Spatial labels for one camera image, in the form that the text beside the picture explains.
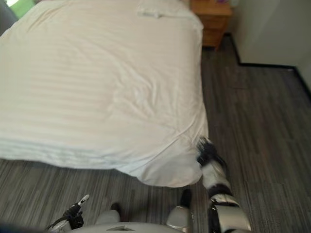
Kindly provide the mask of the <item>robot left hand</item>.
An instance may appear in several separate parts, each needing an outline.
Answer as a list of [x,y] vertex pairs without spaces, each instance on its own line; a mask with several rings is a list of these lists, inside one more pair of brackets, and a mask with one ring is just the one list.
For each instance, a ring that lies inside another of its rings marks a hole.
[[79,202],[68,208],[61,218],[46,228],[48,233],[67,233],[83,226],[82,206],[88,201],[89,194],[85,195]]

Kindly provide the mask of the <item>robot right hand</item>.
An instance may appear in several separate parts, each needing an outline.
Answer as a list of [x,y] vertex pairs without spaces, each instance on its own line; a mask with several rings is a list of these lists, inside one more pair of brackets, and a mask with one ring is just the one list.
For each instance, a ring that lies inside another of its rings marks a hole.
[[200,137],[196,147],[199,151],[197,162],[201,167],[206,166],[211,161],[218,161],[218,153],[215,146],[205,137]]

